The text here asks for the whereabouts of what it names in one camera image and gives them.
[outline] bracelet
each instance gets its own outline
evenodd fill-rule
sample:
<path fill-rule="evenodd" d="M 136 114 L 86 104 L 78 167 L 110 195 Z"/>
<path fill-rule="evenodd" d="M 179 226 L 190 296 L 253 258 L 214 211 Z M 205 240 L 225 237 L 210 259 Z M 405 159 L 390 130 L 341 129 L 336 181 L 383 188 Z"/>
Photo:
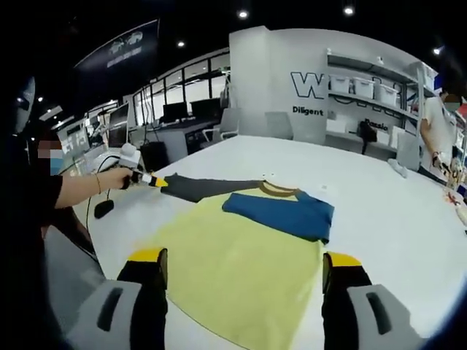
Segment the bracelet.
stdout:
<path fill-rule="evenodd" d="M 97 185 L 99 186 L 99 195 L 101 194 L 101 182 L 99 181 L 99 176 L 96 174 Z"/>

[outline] ceiling light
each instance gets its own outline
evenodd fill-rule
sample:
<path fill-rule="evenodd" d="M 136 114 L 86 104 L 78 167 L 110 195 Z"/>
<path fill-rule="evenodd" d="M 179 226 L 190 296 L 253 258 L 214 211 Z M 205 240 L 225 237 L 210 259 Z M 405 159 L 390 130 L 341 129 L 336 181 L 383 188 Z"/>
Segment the ceiling light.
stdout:
<path fill-rule="evenodd" d="M 248 11 L 245 11 L 244 9 L 242 11 L 239 11 L 239 18 L 241 18 L 242 20 L 244 20 L 245 18 L 248 17 Z"/>
<path fill-rule="evenodd" d="M 352 15 L 354 14 L 354 12 L 355 12 L 355 11 L 354 11 L 354 9 L 353 9 L 352 6 L 346 6 L 346 7 L 344 8 L 344 13 L 345 13 L 345 15 L 347 15 L 347 16 L 352 16 Z"/>

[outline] glass wall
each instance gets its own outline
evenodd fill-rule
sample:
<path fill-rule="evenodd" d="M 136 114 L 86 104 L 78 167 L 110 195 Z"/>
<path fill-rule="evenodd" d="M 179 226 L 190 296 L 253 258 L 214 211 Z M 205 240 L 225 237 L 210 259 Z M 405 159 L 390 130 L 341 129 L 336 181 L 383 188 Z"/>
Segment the glass wall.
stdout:
<path fill-rule="evenodd" d="M 166 103 L 185 102 L 191 114 L 191 102 L 220 97 L 229 71 L 230 55 L 222 53 L 160 78 L 134 95 L 136 124 L 144 125 L 145 120 L 152 121 L 153 116 L 154 120 L 161 118 Z"/>

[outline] white shirt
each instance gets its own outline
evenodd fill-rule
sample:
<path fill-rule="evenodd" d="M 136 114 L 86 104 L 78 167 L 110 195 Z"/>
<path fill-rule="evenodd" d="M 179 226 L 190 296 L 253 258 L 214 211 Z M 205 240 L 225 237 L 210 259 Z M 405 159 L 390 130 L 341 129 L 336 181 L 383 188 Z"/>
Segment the white shirt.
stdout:
<path fill-rule="evenodd" d="M 449 165 L 452 159 L 452 146 L 457 138 L 456 119 L 445 108 L 439 97 L 430 97 L 425 101 L 425 115 L 423 119 L 430 126 L 429 139 L 435 152 L 441 153 L 441 159 Z M 432 165 L 431 154 L 426 146 L 423 149 L 421 166 L 437 178 L 447 181 L 446 176 Z"/>

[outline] computer monitor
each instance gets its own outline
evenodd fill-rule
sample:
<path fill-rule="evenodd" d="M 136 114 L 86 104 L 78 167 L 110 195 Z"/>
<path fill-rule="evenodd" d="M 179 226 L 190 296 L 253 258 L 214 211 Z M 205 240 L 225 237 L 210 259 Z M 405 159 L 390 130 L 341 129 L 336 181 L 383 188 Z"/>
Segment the computer monitor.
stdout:
<path fill-rule="evenodd" d="M 222 117 L 220 98 L 191 102 L 191 110 L 198 120 L 219 120 Z"/>
<path fill-rule="evenodd" d="M 124 104 L 110 114 L 109 147 L 120 148 L 128 139 L 128 104 Z"/>
<path fill-rule="evenodd" d="M 165 123 L 172 123 L 182 118 L 188 118 L 187 104 L 185 102 L 164 105 L 163 121 Z"/>

